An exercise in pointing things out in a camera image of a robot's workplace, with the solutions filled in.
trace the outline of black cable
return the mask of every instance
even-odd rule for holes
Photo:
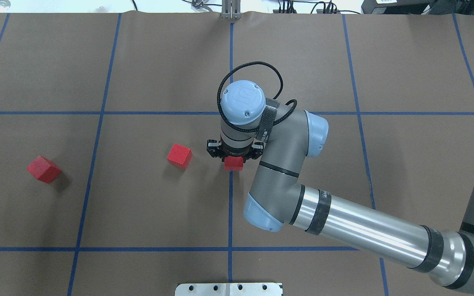
[[[312,4],[319,3],[319,2],[315,2],[315,1],[298,1],[298,0],[294,0],[294,2],[297,2],[297,3],[312,3]]]
[[[273,99],[277,99],[279,97],[279,95],[281,94],[282,90],[283,90],[283,78],[281,77],[281,73],[279,73],[279,71],[272,65],[268,64],[267,62],[261,62],[261,61],[256,61],[256,62],[247,62],[246,64],[242,64],[238,67],[236,67],[235,69],[231,70],[223,79],[222,79],[222,82],[221,84],[218,86],[218,92],[217,92],[217,108],[218,108],[218,112],[221,114],[221,117],[222,117],[222,120],[224,120],[224,122],[229,126],[231,127],[232,129],[238,131],[238,132],[241,132],[241,133],[257,133],[257,131],[259,130],[258,127],[256,127],[255,129],[241,129],[240,127],[238,126],[235,126],[233,125],[229,120],[228,118],[226,118],[226,116],[224,115],[224,113],[222,112],[222,107],[221,107],[221,92],[222,92],[222,87],[224,87],[224,83],[228,80],[228,78],[230,78],[230,76],[233,75],[233,73],[237,72],[238,70],[244,68],[244,67],[248,67],[248,66],[253,66],[253,65],[263,65],[263,66],[267,66],[269,67],[270,69],[272,69],[276,74],[277,74],[277,77],[279,78],[279,91],[277,92],[277,94],[273,97]],[[286,114],[284,114],[281,118],[279,118],[278,120],[275,120],[273,122],[273,125],[277,125],[279,123],[281,123],[283,120],[287,119],[288,116],[290,116],[294,110],[295,110],[295,107],[297,106],[297,100],[295,99],[291,99],[289,100],[286,105],[290,105],[292,104],[292,107],[290,107],[290,109],[288,110],[288,112],[286,112]]]
[[[331,12],[333,9],[332,9],[332,2],[329,2],[329,4],[327,5],[327,8],[325,8],[323,10],[323,13],[329,13]]]
[[[323,11],[325,10],[325,5],[327,5],[325,2],[323,1],[320,1],[320,2],[312,2],[312,3],[315,3],[314,4],[314,7],[312,8],[312,10],[310,11],[310,14],[312,14],[314,12],[314,9],[316,9],[316,6],[318,6],[318,4],[323,4]]]
[[[186,2],[186,3],[192,4],[192,2],[187,1],[187,0],[182,0],[182,2]],[[204,4],[204,6],[220,6],[220,7],[222,7],[221,4]]]
[[[331,13],[336,13],[336,12],[354,12],[354,13],[357,13],[357,14],[361,14],[357,11],[348,11],[348,10],[332,11]]]

